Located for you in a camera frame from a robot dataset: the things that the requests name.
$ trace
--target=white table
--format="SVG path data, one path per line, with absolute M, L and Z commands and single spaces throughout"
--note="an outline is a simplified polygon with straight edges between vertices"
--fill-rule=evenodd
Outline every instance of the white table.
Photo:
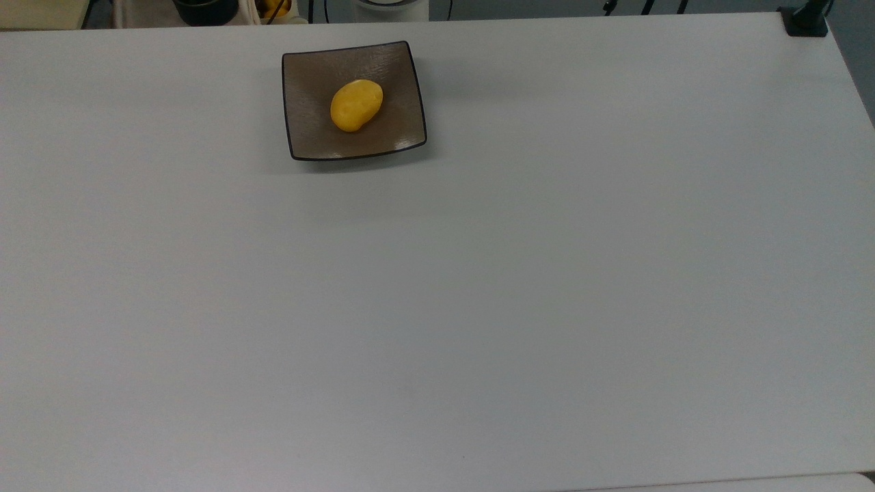
M 429 143 L 291 161 L 281 53 L 397 39 Z M 2 33 L 0 67 L 3 490 L 875 468 L 875 131 L 832 37 Z

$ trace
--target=yellow item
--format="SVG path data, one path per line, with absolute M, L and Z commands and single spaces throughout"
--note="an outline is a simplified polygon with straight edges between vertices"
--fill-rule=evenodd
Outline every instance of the yellow item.
M 331 100 L 331 120 L 343 131 L 356 131 L 369 121 L 382 105 L 382 87 L 359 79 L 340 88 Z
M 288 3 L 288 0 L 264 0 L 264 6 L 267 7 L 267 10 L 264 13 L 264 18 L 270 18 L 270 16 L 273 15 L 273 11 L 277 9 L 276 7 L 280 3 L 282 3 L 283 6 L 279 8 L 279 12 L 276 13 L 276 16 L 280 18 L 289 13 L 289 7 L 285 6 L 285 4 Z

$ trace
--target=mango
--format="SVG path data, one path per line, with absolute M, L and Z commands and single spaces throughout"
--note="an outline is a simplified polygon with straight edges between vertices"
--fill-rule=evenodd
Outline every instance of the mango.
M 357 131 L 377 114 L 382 105 L 382 87 L 358 79 L 340 88 L 331 100 L 331 120 L 343 131 Z

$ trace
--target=black cup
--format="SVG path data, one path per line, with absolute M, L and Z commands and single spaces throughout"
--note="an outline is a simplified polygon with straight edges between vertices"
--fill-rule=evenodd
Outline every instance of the black cup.
M 237 15 L 237 0 L 173 0 L 188 25 L 224 25 Z

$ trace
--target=brown plate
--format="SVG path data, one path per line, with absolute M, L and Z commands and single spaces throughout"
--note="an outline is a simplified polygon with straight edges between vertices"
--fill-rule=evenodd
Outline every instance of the brown plate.
M 380 111 L 346 133 L 331 120 L 331 100 L 356 79 L 381 85 Z M 407 41 L 283 55 L 283 103 L 291 156 L 340 160 L 406 151 L 425 144 L 425 114 Z

